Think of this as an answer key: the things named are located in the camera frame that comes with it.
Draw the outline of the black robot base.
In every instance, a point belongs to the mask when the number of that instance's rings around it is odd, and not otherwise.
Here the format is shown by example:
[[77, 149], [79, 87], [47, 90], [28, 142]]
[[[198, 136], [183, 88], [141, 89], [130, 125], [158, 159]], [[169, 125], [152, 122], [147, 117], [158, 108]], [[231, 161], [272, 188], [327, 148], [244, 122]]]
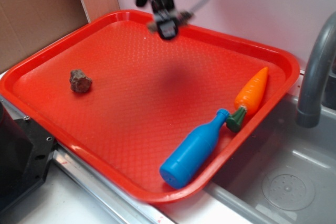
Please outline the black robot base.
[[13, 119], [1, 104], [1, 213], [46, 180], [55, 138], [33, 119]]

